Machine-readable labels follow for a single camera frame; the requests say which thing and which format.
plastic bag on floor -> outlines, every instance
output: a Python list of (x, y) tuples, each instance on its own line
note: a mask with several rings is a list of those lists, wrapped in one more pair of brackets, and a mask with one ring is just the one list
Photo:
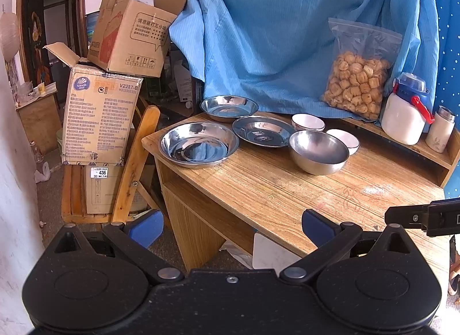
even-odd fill
[(47, 162), (43, 164), (43, 174), (40, 173), (38, 170), (35, 170), (35, 183), (39, 182), (46, 182), (51, 177), (51, 170), (50, 166)]
[(230, 240), (225, 241), (224, 244), (219, 248), (220, 251), (227, 251), (231, 254), (231, 256), (238, 261), (239, 263), (246, 266), (248, 269), (252, 269), (252, 256), (247, 254), (235, 244), (233, 244)]

metal bowl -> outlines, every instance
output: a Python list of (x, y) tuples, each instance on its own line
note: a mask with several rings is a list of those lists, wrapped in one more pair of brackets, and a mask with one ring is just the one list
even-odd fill
[(194, 122), (169, 130), (160, 140), (160, 152), (179, 166), (198, 169), (215, 166), (231, 156), (239, 140), (232, 130), (213, 122)]
[(313, 175), (329, 175), (344, 167), (350, 156), (346, 145), (320, 131), (304, 130), (289, 138), (291, 157), (302, 170)]
[(213, 96), (202, 102), (203, 112), (217, 122), (233, 123), (238, 118), (251, 116), (258, 110), (258, 105), (240, 96)]
[(289, 123), (276, 118), (250, 116), (233, 122), (233, 131), (243, 140), (267, 148), (288, 146), (289, 137), (296, 132)]

doorway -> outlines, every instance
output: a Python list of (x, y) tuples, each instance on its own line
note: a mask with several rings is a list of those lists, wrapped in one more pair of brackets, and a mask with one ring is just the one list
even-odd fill
[(56, 82), (57, 102), (65, 102), (70, 69), (44, 46), (61, 41), (81, 57), (87, 55), (85, 0), (17, 0), (21, 25), (22, 72), (36, 87)]

blue cloth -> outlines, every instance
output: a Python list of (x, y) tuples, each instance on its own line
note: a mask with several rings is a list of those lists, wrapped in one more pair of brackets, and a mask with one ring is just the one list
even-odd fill
[(191, 74), (205, 81), (205, 97), (235, 94), (264, 111), (346, 117), (348, 112), (319, 101), (333, 60), (329, 17), (403, 34), (393, 75), (408, 71), (425, 79), (432, 108), (439, 50), (435, 0), (188, 0), (169, 31)]
[[(439, 105), (455, 114), (460, 129), (460, 0), (436, 0), (439, 14), (439, 68), (434, 110)], [(444, 187), (446, 199), (460, 196), (460, 167)]]

plastic bottle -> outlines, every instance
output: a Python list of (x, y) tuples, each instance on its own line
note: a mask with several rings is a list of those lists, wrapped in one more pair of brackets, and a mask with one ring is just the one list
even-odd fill
[(38, 145), (32, 140), (29, 142), (30, 148), (32, 149), (32, 153), (34, 154), (35, 164), (37, 165), (37, 170), (43, 174), (43, 161), (45, 158), (41, 153), (40, 148)]

